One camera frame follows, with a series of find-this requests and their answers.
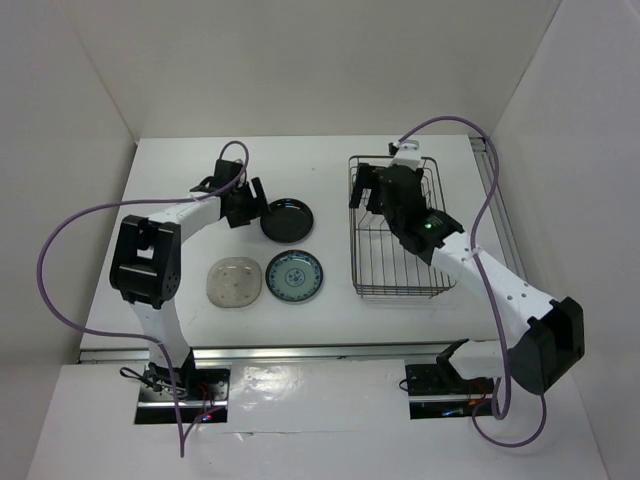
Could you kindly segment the black round plate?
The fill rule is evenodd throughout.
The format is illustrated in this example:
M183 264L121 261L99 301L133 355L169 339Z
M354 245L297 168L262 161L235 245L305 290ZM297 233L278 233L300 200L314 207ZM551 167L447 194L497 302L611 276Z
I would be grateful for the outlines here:
M260 228L270 240L280 244L294 244L304 240L312 231L314 216L311 209L294 198L278 199L269 204L269 213L260 219Z

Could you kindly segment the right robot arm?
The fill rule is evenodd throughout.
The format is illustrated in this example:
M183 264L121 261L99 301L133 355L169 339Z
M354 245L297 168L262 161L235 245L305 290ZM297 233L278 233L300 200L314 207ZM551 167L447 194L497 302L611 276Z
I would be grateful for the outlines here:
M349 206L382 216L405 251L489 302L497 342L454 342L439 359L438 384L457 392L470 380L503 375L543 395L584 356L582 306L534 288L474 244L459 222L428 206L422 176L422 169L397 163L362 163Z

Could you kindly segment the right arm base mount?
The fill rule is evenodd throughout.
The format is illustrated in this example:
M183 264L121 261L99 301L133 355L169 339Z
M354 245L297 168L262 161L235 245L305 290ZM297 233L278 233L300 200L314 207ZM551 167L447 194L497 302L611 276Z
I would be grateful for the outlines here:
M412 420L471 417L476 407L479 416L489 416L494 386L493 379L464 380L437 363L407 364L398 383L408 395Z

